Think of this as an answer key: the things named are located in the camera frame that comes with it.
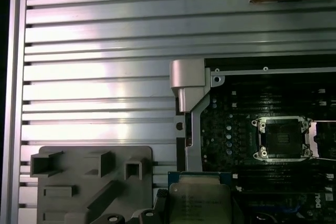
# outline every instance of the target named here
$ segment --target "motherboard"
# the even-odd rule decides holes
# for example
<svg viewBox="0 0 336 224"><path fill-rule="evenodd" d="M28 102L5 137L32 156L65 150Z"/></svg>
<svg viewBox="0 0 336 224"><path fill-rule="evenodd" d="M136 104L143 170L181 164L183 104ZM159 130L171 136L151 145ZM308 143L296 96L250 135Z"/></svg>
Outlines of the motherboard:
<svg viewBox="0 0 336 224"><path fill-rule="evenodd" d="M201 114L205 172L255 223L336 223L336 74L226 76Z"/></svg>

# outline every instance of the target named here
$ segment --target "rectangular slot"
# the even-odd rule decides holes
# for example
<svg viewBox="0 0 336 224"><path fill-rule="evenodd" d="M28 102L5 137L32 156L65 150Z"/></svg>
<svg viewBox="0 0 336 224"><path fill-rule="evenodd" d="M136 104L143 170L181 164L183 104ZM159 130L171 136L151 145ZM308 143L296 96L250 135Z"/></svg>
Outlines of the rectangular slot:
<svg viewBox="0 0 336 224"><path fill-rule="evenodd" d="M44 224L64 223L65 212L45 212L43 213Z"/></svg>
<svg viewBox="0 0 336 224"><path fill-rule="evenodd" d="M140 165L139 164L127 164L127 178L131 176L136 176L139 178L140 176Z"/></svg>
<svg viewBox="0 0 336 224"><path fill-rule="evenodd" d="M86 176L99 176L99 170L98 169L92 169L85 173Z"/></svg>
<svg viewBox="0 0 336 224"><path fill-rule="evenodd" d="M74 195L74 186L46 186L44 196L46 197L67 197Z"/></svg>

